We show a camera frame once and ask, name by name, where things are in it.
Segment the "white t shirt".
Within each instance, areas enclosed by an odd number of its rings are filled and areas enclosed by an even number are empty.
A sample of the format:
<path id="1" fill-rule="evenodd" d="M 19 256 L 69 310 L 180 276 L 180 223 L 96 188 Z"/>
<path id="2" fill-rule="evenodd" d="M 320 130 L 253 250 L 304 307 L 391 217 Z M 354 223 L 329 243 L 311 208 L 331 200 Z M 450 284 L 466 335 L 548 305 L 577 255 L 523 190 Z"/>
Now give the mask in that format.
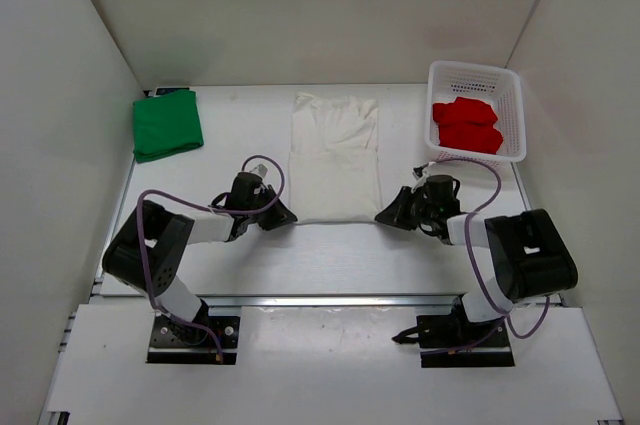
<path id="1" fill-rule="evenodd" d="M 382 209 L 378 148 L 377 100 L 297 93 L 288 172 L 298 221 L 372 222 Z"/>

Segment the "red t shirt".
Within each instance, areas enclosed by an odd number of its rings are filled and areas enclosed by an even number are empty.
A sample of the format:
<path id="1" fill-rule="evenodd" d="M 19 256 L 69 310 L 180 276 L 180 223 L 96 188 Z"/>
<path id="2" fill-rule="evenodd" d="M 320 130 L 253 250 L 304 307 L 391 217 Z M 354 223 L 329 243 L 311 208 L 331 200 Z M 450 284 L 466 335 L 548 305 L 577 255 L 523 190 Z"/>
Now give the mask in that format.
<path id="1" fill-rule="evenodd" d="M 482 100 L 457 97 L 453 102 L 434 103 L 432 118 L 442 147 L 496 154 L 503 144 L 503 135 L 496 128 L 498 116 Z"/>

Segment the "green t shirt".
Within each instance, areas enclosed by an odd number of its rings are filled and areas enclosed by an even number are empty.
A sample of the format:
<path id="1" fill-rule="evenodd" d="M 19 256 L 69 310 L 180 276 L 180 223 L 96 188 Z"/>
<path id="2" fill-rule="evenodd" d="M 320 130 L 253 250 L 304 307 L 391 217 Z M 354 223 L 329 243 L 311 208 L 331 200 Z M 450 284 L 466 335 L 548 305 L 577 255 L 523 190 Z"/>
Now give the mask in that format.
<path id="1" fill-rule="evenodd" d="M 204 146 L 196 93 L 182 89 L 133 104 L 134 158 L 148 163 Z"/>

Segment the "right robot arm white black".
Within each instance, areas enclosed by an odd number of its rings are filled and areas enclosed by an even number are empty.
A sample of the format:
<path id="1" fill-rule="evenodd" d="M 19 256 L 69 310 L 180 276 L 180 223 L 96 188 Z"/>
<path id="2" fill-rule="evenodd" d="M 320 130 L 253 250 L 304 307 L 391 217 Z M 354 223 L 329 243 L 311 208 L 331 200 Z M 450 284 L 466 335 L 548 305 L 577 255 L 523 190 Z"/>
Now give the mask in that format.
<path id="1" fill-rule="evenodd" d="M 522 300 L 574 288 L 578 270 L 546 210 L 494 217 L 464 213 L 459 189 L 460 181 L 450 175 L 424 175 L 402 187 L 375 221 L 466 249 L 478 288 L 457 297 L 428 331 L 470 345 Z"/>

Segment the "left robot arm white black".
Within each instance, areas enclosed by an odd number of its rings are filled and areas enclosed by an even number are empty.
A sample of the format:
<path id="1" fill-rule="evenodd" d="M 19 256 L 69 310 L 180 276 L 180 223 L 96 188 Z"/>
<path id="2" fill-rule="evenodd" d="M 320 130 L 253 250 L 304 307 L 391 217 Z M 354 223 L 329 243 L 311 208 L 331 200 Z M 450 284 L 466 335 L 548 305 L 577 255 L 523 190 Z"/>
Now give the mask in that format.
<path id="1" fill-rule="evenodd" d="M 206 303 L 178 277 L 187 247 L 231 243 L 252 225 L 272 231 L 295 224 L 297 216 L 255 169 L 239 172 L 231 190 L 209 206 L 190 207 L 192 214 L 179 214 L 139 200 L 104 252 L 102 268 L 144 295 L 186 344 L 198 345 L 210 335 L 211 325 Z"/>

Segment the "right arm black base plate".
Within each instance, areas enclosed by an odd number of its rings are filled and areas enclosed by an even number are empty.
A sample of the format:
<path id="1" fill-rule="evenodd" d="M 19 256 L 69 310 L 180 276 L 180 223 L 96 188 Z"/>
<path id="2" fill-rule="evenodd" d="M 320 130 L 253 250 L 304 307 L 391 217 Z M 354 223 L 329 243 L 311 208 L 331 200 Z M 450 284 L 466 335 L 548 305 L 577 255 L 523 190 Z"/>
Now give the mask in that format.
<path id="1" fill-rule="evenodd" d="M 509 368 L 515 366 L 509 336 L 501 319 L 464 323 L 452 313 L 419 315 L 416 325 L 392 338 L 418 345 L 425 369 Z"/>

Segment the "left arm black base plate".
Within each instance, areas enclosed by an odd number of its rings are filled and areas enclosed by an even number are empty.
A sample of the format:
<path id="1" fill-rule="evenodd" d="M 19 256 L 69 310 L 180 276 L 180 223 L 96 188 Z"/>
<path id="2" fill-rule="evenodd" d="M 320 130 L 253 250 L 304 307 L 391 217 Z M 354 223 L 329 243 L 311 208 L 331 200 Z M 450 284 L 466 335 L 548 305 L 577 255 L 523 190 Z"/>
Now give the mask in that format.
<path id="1" fill-rule="evenodd" d="M 209 333 L 176 324 L 157 314 L 151 329 L 146 362 L 149 364 L 235 365 L 241 317 L 209 313 L 208 328 L 216 335 L 218 348 Z"/>

